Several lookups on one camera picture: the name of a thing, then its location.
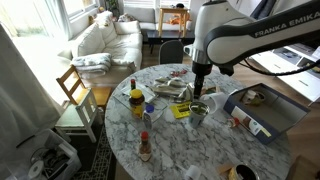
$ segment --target cardboard box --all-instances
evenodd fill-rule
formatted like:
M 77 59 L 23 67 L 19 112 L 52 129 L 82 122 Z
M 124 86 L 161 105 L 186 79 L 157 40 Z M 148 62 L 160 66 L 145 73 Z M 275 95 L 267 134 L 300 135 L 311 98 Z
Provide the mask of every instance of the cardboard box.
M 265 96 L 259 105 L 244 104 L 241 100 L 248 90 Z M 223 108 L 240 120 L 251 134 L 268 144 L 286 132 L 308 114 L 309 109 L 265 84 L 257 84 L 231 94 Z

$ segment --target white cabinet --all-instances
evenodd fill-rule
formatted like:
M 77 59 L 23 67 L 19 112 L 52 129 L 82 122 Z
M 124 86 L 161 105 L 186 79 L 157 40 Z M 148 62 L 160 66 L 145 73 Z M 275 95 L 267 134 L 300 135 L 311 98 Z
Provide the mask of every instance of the white cabinet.
M 315 62 L 317 58 L 312 56 L 312 53 L 309 48 L 296 44 L 255 54 L 251 58 L 270 72 L 286 72 Z M 311 103 L 320 102 L 320 73 L 308 70 L 278 78 L 308 98 Z

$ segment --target curtain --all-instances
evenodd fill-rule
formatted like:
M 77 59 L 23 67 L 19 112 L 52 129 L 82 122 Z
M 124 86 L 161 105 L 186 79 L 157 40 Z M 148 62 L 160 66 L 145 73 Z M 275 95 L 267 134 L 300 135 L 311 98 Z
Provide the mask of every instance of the curtain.
M 1 23 L 0 51 L 0 167 L 3 167 L 3 159 L 19 143 L 42 129 L 54 127 L 63 109 L 42 88 Z
M 34 0 L 34 4 L 51 36 L 62 41 L 72 38 L 69 16 L 62 0 Z

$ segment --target hot sauce bottle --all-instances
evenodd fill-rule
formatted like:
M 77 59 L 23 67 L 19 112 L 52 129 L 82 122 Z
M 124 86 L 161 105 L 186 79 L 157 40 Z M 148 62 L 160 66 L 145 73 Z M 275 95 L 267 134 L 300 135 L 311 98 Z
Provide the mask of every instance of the hot sauce bottle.
M 148 161 L 151 157 L 151 144 L 147 131 L 141 132 L 141 141 L 139 144 L 139 156 L 142 161 Z

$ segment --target wooden chair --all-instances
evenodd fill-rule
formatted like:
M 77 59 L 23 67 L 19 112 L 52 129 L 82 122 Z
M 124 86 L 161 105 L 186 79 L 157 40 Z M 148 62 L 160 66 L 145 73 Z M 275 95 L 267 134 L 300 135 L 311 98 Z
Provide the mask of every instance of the wooden chair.
M 179 63 L 183 61 L 183 44 L 179 40 L 163 43 L 159 50 L 159 64 Z
M 70 78 L 73 81 L 70 83 L 71 88 L 68 88 L 66 81 L 70 80 Z M 63 91 L 68 96 L 70 102 L 74 105 L 78 105 L 88 91 L 88 89 L 84 86 L 83 82 L 81 81 L 81 78 L 77 72 L 77 69 L 73 65 L 71 65 L 70 68 L 60 78 L 57 78 L 56 80 L 61 86 L 61 88 L 63 89 Z M 78 92 L 77 97 L 74 97 L 75 92 L 78 89 L 80 89 L 80 92 Z M 106 104 L 108 102 L 108 99 L 111 93 L 111 88 L 110 87 L 91 87 L 91 89 L 96 99 L 98 107 L 101 107 L 103 111 L 105 111 Z
M 88 135 L 92 143 L 95 143 L 97 139 L 91 126 L 96 118 L 99 124 L 103 123 L 92 89 L 89 89 L 79 105 L 70 104 L 66 108 L 55 128 L 61 137 L 68 142 L 71 141 L 68 135 Z M 72 130 L 86 130 L 86 133 L 73 133 Z

